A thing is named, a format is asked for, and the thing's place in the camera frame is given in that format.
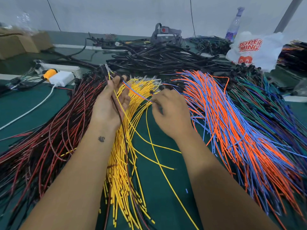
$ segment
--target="white charger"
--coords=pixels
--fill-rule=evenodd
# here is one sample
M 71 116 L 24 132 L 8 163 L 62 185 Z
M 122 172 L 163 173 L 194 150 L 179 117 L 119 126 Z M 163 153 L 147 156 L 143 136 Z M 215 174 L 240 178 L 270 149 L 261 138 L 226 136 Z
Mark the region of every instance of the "white charger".
M 73 81 L 75 76 L 72 72 L 59 71 L 49 78 L 49 82 L 52 85 L 65 87 L 68 83 Z

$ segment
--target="workbench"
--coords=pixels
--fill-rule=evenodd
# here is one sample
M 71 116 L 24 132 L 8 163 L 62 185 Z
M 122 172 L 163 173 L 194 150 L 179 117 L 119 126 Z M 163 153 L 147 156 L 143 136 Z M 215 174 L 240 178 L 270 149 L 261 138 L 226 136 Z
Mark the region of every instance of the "workbench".
M 71 48 L 57 48 L 56 50 L 63 54 L 72 54 L 79 51 L 79 49 L 71 49 Z M 15 56 L 6 61 L 0 61 L 0 73 L 21 75 L 31 67 L 30 62 L 32 62 L 34 58 L 52 59 L 56 58 L 56 56 L 48 54 L 47 55 L 23 54 Z M 107 52 L 105 51 L 95 52 L 93 50 L 85 50 L 81 54 L 77 55 L 76 58 L 82 59 L 84 61 L 88 61 L 91 58 L 91 63 L 101 64 L 104 63 L 106 59 L 111 58 L 111 54 L 110 53 L 107 54 Z M 21 114 L 25 113 L 29 109 L 36 106 L 49 94 L 50 90 L 51 90 L 50 85 L 41 84 L 28 91 L 11 92 L 1 97 L 0 126 L 5 125 L 9 121 L 15 119 L 16 117 L 20 116 Z M 41 124 L 44 124 L 57 111 L 59 111 L 66 104 L 68 100 L 69 97 L 67 95 L 66 90 L 55 89 L 52 96 L 39 108 L 37 108 L 27 116 L 21 118 L 20 120 L 16 121 L 15 123 L 11 124 L 9 127 L 5 128 L 4 130 L 0 131 L 0 139 L 22 133 L 24 131 L 37 127 Z M 304 113 L 307 112 L 307 105 L 303 103 L 294 103 L 294 102 L 288 104 L 291 106 L 292 111 L 298 116 L 298 118 L 302 122 L 305 121 L 304 124 L 307 125 L 307 121 L 304 115 Z M 148 123 L 153 143 L 178 150 L 176 143 L 170 137 L 164 134 L 162 130 L 158 127 L 158 125 L 155 123 L 155 120 L 152 116 L 151 107 L 148 110 Z M 142 115 L 136 129 L 144 139 L 149 141 L 148 131 L 146 128 L 145 113 Z M 208 141 L 209 138 L 210 138 L 209 135 L 207 135 L 205 141 Z M 5 141 L 1 141 L 0 152 L 7 150 L 8 146 L 12 144 L 14 141 L 15 139 L 8 139 Z M 138 151 L 146 155 L 148 158 L 156 160 L 151 145 L 141 140 L 140 137 L 137 136 L 136 134 L 132 139 L 132 143 Z M 180 200 L 182 201 L 183 205 L 185 206 L 187 212 L 190 214 L 190 216 L 192 217 L 196 225 L 199 227 L 199 229 L 203 229 L 182 155 L 174 151 L 158 147 L 155 147 L 155 150 L 161 164 L 172 168 L 176 168 L 176 170 L 164 169 L 164 172 L 167 175 L 171 185 L 173 186 Z M 142 189 L 144 192 L 148 214 L 155 221 L 155 224 L 150 223 L 150 228 L 157 230 L 195 229 L 190 219 L 188 218 L 188 216 L 182 209 L 181 205 L 179 204 L 177 198 L 173 194 L 159 166 L 141 156 L 138 157 L 136 166 L 138 168 L 138 173 L 142 184 Z M 9 210 L 11 210 L 13 206 L 16 204 L 19 195 L 20 194 L 18 194 L 11 202 Z M 302 211 L 304 212 L 306 210 L 306 206 L 304 206 L 301 200 L 298 200 L 298 202 L 301 204 Z M 286 202 L 285 206 L 288 212 L 287 216 L 280 216 L 280 219 L 282 220 L 287 230 L 306 229 L 304 221 L 301 220 L 301 218 L 296 215 L 294 210 L 291 209 Z M 101 200 L 102 212 L 101 214 L 98 215 L 97 226 L 96 226 L 97 230 L 103 229 L 103 224 L 105 220 L 105 211 L 104 211 L 105 209 L 106 209 L 105 199 L 104 196 L 102 195 L 102 200 Z M 10 212 L 7 211 L 0 220 L 0 229 L 5 229 L 9 216 Z M 270 214 L 270 217 L 279 226 L 273 214 Z M 14 224 L 12 230 L 15 230 L 17 225 L 18 223 Z M 112 214 L 110 214 L 107 229 L 110 230 L 113 228 L 114 228 L 113 217 Z M 128 228 L 129 227 L 126 220 L 122 216 L 122 213 L 119 211 L 118 220 L 117 220 L 117 229 L 122 230 Z

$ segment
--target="plastic bottle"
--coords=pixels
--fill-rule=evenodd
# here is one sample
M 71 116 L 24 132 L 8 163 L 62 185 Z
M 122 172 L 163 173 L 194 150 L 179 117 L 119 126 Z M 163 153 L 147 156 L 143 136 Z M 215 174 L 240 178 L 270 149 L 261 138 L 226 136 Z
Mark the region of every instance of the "plastic bottle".
M 242 15 L 242 12 L 245 10 L 244 7 L 239 7 L 238 8 L 238 13 L 236 15 L 236 17 L 233 19 L 232 23 L 230 24 L 227 34 L 226 34 L 226 39 L 228 39 L 230 42 L 233 42 L 233 40 L 235 39 L 239 27 L 240 27 L 240 17 Z

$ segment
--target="tattoo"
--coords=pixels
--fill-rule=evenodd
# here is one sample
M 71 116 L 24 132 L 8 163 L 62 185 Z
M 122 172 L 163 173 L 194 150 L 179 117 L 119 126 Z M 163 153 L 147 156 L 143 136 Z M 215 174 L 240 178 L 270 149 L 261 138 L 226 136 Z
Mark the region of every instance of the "tattoo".
M 99 140 L 100 142 L 102 142 L 102 143 L 103 143 L 103 142 L 104 142 L 104 137 L 99 136 L 99 137 L 98 137 L 98 140 Z

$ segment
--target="person's left hand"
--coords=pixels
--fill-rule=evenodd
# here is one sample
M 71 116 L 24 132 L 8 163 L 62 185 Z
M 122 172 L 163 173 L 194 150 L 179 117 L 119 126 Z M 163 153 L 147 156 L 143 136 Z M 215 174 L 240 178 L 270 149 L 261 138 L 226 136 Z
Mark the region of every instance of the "person's left hand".
M 108 130 L 116 131 L 120 125 L 120 119 L 118 112 L 114 106 L 111 96 L 113 97 L 117 109 L 120 112 L 121 118 L 124 118 L 124 112 L 126 111 L 129 103 L 130 97 L 128 96 L 129 89 L 125 88 L 121 95 L 118 97 L 123 109 L 121 108 L 118 100 L 115 96 L 114 91 L 117 93 L 118 89 L 121 87 L 122 82 L 120 82 L 120 77 L 116 76 L 112 80 L 108 80 L 108 85 L 104 88 L 100 95 L 98 95 L 94 106 L 93 113 L 91 116 L 91 125 L 95 125 L 95 127 L 103 127 L 108 128 Z

